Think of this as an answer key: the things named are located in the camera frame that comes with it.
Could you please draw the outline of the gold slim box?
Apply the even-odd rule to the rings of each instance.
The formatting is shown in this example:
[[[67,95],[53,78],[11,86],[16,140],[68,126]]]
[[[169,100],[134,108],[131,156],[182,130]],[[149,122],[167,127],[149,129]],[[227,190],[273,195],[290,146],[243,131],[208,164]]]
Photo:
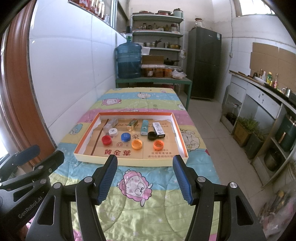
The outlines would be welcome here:
[[[132,131],[137,126],[137,124],[138,124],[138,119],[133,119],[126,125],[126,128],[128,131]]]

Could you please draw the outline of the brown wooden door frame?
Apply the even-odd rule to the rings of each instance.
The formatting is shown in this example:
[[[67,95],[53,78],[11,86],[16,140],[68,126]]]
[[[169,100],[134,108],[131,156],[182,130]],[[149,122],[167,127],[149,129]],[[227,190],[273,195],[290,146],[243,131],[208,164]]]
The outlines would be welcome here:
[[[34,92],[29,60],[29,31],[36,1],[24,1],[1,34],[1,137],[10,154],[38,145],[34,167],[55,151]]]

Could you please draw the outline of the white kitchen counter cabinet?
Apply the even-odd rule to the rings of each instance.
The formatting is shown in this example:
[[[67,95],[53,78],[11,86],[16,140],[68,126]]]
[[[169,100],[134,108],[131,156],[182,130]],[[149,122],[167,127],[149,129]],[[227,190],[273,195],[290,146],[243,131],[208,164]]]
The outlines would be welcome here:
[[[231,72],[220,120],[232,136],[239,116],[259,122],[244,150],[263,186],[269,185],[295,161],[295,108],[270,88]]]

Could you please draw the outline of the green metal table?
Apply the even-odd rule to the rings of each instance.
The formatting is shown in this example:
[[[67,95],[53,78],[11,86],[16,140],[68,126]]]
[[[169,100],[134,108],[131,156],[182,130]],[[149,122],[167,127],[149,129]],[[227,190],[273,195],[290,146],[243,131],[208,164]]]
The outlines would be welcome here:
[[[140,78],[132,78],[132,79],[116,78],[115,80],[116,88],[119,88],[119,84],[122,84],[122,83],[149,83],[149,82],[187,85],[188,93],[187,93],[185,109],[188,110],[193,82],[192,80],[189,80],[187,77],[184,77],[183,79],[164,78],[164,77],[163,78],[140,77]]]

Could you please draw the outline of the blue bottle cap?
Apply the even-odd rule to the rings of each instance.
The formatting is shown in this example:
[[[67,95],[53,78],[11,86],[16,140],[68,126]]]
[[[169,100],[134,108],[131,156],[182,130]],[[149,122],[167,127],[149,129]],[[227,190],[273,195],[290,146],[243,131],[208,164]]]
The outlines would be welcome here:
[[[121,140],[123,142],[129,142],[131,140],[131,135],[130,133],[122,133],[121,134]]]

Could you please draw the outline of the white cartoon slim box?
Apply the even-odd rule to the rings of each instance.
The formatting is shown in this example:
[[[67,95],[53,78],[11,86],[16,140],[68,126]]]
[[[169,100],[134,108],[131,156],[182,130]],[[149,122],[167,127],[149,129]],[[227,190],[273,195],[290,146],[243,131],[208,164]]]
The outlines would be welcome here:
[[[156,133],[156,135],[157,135],[158,138],[164,138],[165,137],[166,134],[165,134],[165,132],[164,132],[164,130],[163,130],[163,128],[162,128],[162,126],[161,126],[160,123],[153,122],[152,123],[152,126],[153,126],[154,131],[155,131],[155,133]]]

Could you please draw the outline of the black bottle cap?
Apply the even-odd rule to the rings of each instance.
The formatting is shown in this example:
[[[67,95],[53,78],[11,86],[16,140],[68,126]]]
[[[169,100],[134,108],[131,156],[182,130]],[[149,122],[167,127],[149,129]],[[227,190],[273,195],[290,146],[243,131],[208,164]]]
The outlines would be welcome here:
[[[151,131],[151,132],[148,132],[147,134],[147,138],[150,140],[150,141],[154,141],[158,138],[158,135],[156,132],[154,131]]]

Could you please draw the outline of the potted green plant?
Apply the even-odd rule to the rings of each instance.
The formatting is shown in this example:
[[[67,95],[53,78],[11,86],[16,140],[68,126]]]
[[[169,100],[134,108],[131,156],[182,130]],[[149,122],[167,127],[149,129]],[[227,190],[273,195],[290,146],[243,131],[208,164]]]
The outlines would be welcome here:
[[[248,118],[238,117],[233,138],[238,143],[239,147],[246,146],[249,138],[253,132],[258,130],[259,122],[252,116]]]

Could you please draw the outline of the black refrigerator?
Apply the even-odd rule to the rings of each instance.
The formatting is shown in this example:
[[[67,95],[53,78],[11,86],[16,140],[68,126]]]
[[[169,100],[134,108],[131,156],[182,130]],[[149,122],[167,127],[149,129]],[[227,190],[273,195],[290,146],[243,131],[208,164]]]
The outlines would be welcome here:
[[[189,32],[186,75],[191,97],[213,99],[220,70],[222,35],[202,27]]]

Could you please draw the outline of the light orange bottle cap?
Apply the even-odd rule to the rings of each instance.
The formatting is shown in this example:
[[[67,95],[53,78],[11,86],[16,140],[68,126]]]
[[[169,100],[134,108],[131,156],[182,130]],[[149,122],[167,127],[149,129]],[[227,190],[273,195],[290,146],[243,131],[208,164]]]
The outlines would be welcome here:
[[[135,150],[140,150],[142,148],[142,141],[140,139],[135,139],[132,141],[132,148]]]

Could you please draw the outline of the white wall shelf unit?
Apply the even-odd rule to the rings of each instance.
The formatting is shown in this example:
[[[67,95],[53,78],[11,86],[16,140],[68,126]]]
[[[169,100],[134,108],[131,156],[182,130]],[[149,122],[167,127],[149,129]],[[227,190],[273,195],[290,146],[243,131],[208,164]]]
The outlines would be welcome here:
[[[165,63],[182,69],[185,59],[185,17],[180,9],[132,12],[133,40],[150,48],[151,55],[164,56]]]

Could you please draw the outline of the white bottle cap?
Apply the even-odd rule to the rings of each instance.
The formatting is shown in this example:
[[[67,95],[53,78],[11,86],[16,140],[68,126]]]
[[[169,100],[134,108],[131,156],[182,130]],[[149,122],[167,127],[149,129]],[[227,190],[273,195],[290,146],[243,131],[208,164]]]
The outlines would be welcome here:
[[[111,137],[116,137],[118,135],[118,130],[117,128],[110,128],[109,131],[108,131],[108,134],[111,136]]]

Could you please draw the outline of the teal slim box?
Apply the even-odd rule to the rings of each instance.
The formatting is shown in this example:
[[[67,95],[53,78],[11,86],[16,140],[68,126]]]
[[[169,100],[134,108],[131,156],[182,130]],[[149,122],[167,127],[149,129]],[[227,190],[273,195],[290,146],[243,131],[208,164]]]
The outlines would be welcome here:
[[[140,134],[142,136],[147,136],[148,135],[148,127],[149,127],[149,121],[148,120],[143,120],[141,129],[140,129]]]

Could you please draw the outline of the dark orange bottle cap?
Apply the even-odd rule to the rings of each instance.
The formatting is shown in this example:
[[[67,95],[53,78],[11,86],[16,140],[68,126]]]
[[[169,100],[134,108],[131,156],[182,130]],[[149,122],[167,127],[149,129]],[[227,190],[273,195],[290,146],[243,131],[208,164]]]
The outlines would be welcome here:
[[[153,142],[153,148],[155,150],[161,151],[164,148],[164,142],[162,140],[155,140]]]

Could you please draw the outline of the red bottle cap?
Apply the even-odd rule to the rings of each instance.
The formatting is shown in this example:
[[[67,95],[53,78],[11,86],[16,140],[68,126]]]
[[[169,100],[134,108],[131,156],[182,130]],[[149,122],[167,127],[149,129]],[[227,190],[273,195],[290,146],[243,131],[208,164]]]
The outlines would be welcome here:
[[[105,135],[101,138],[102,144],[107,146],[110,145],[112,143],[112,138],[109,135]]]

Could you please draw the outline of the colourful cartoon quilt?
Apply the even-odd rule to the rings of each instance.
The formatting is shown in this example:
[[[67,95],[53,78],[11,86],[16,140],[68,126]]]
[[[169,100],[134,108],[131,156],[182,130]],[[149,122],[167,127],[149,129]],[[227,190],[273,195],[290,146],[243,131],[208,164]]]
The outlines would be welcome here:
[[[74,150],[88,126],[102,112],[173,113],[189,158],[187,166],[213,183],[219,177],[210,154],[177,94],[169,88],[116,88],[99,97],[58,149],[63,164],[51,183],[71,185],[90,176],[97,164],[80,162]],[[184,201],[172,167],[119,166],[107,199],[96,208],[107,240],[184,240],[194,208]]]

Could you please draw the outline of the blue water jug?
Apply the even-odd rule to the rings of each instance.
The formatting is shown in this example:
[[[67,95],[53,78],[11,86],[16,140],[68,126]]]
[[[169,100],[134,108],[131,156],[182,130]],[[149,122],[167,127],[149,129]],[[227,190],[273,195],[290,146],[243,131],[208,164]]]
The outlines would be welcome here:
[[[141,77],[142,46],[132,41],[132,26],[126,27],[126,43],[116,48],[116,59],[119,78]]]

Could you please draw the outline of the silver patterned slim box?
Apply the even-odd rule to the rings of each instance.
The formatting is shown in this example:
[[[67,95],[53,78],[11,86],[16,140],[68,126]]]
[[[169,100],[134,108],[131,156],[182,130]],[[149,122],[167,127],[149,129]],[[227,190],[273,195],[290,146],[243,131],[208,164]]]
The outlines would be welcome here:
[[[111,128],[114,128],[118,124],[118,119],[117,118],[111,118],[110,120],[107,121],[107,123],[103,127],[103,131],[105,133],[109,133],[109,130]]]

